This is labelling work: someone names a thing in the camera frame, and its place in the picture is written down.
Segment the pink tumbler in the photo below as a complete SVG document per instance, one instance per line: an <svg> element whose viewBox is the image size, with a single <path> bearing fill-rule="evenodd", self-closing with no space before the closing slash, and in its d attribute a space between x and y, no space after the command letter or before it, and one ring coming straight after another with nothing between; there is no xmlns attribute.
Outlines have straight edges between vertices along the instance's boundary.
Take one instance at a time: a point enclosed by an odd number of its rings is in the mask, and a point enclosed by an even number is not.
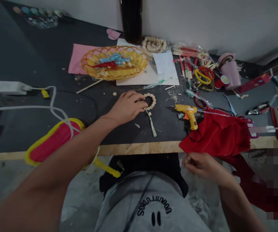
<svg viewBox="0 0 278 232"><path fill-rule="evenodd" d="M241 85L241 80L235 61L235 55L232 53L224 53L220 56L218 63L221 67L222 74L229 79L229 84L225 86L225 89L233 90L239 87Z"/></svg>

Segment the white cable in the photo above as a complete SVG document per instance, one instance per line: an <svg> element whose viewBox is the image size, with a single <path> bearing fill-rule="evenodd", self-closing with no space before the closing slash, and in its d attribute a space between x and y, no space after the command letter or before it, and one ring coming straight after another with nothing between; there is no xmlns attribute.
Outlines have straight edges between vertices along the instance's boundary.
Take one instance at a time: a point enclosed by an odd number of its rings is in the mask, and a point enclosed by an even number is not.
<svg viewBox="0 0 278 232"><path fill-rule="evenodd" d="M47 89L50 89L50 88L53 88L53 96L52 96L51 101L50 101L50 107L53 107L53 104L54 104L54 101L55 101L55 97L56 97L56 87L55 87L55 86L48 86L48 87L46 87L46 88L34 88L34 87L31 87L31 89L34 89L34 90L43 90L43 89L44 89L44 90L47 90ZM75 128L75 127L73 127L73 126L71 125L71 122L69 121L69 118L68 118L68 117L65 117L65 119L62 119L61 117L59 117L59 116L54 112L54 110L53 110L52 108L50 108L50 111L51 111L51 113L52 113L55 117L57 117L59 120L61 120L62 122L66 123L66 124L70 127L71 138L72 138L73 135L74 135L74 131L73 131L73 130L75 130L75 131L77 131L77 132L80 133L80 131L79 131L77 128Z"/></svg>
<svg viewBox="0 0 278 232"><path fill-rule="evenodd" d="M0 107L0 111L4 111L4 110L19 110L19 109L31 109L31 108L54 109L54 110L60 111L63 114L63 116L66 118L66 121L64 121L64 122L70 127L71 138L73 137L74 131L73 131L72 126L70 124L69 118L68 118L67 114L63 110L61 110L60 108L51 107L51 106L8 106L8 107Z"/></svg>
<svg viewBox="0 0 278 232"><path fill-rule="evenodd" d="M55 86L48 86L48 87L46 87L46 88L33 88L33 87L31 87L31 89L34 89L34 90L43 90L43 89L44 89L44 90L47 90L47 89L50 89L50 88L53 88L53 96L52 96L52 98L51 98L50 106L8 106L8 107L0 107L0 111L4 111L4 110L20 110L20 109L34 109L34 108L38 108L38 109L39 109L39 108L40 108L40 109L50 109L51 113L52 113L55 117L57 117L59 120L61 120L62 122L66 123L66 124L69 126L70 132L71 132L71 137L70 137L70 139L72 139L73 136L74 136L74 130L77 131L77 132L79 132L79 133L80 133L81 131L78 130L77 128L75 128L75 127L73 127L73 126L71 125L71 122L70 122L70 120L69 120L67 114L65 113L65 111L63 111L63 110L60 109L60 108L56 108L56 107L53 106L54 100L55 100L55 97L56 97L56 87L55 87ZM58 116L58 115L54 112L54 110L60 111L60 112L62 113L62 115L64 116L65 119L63 119L63 118L61 118L60 116ZM99 146L98 146L98 150L97 150L96 156L94 157L93 162L92 162L91 164L94 163L94 161L95 161L95 159L96 159L98 153L99 153Z"/></svg>

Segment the red fabric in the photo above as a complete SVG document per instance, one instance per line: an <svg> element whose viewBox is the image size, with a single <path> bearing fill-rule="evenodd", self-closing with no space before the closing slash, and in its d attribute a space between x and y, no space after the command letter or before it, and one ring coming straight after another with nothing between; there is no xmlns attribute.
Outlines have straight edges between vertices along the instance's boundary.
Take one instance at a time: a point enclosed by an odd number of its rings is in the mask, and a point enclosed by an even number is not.
<svg viewBox="0 0 278 232"><path fill-rule="evenodd" d="M214 109L206 111L225 114ZM179 144L187 154L207 152L212 156L227 156L237 155L251 148L248 126L239 118L205 113L204 120L199 124L198 129L202 136L200 142L194 142L187 136ZM190 135L195 141L200 139L197 131L192 131Z"/></svg>
<svg viewBox="0 0 278 232"><path fill-rule="evenodd" d="M77 123L71 121L71 125L74 128L80 130L80 126ZM74 136L77 134L79 134L79 132L74 130ZM30 159L36 162L45 161L45 159L53 154L54 151L69 141L70 137L71 132L69 126L65 123L61 124L61 126L55 131L53 135L51 135L40 146L36 147L30 152Z"/></svg>

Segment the pink paper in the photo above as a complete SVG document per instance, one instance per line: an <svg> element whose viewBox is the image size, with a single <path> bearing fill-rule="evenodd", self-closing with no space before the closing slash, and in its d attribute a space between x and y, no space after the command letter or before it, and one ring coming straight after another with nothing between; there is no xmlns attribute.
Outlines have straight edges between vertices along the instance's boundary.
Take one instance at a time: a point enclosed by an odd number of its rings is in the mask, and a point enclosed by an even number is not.
<svg viewBox="0 0 278 232"><path fill-rule="evenodd" d="M81 73L82 75L86 74L83 68L81 67L81 60L88 51L93 50L95 48L97 47L74 43L74 49L72 51L68 73L71 74Z"/></svg>

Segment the wooden table edge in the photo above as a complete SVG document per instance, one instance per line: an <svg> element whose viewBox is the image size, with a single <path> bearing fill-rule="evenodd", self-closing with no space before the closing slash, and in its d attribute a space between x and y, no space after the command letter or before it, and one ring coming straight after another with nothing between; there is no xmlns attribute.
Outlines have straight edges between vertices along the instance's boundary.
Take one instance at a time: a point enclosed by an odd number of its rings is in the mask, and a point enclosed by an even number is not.
<svg viewBox="0 0 278 232"><path fill-rule="evenodd" d="M257 139L251 139L251 149L273 148L275 136L262 136ZM136 154L156 154L156 153L174 153L183 152L179 147L180 141L149 142L149 143L130 143L130 144L112 144L101 145L99 156L112 155L136 155ZM0 160L23 160L25 151L3 152L0 153Z"/></svg>

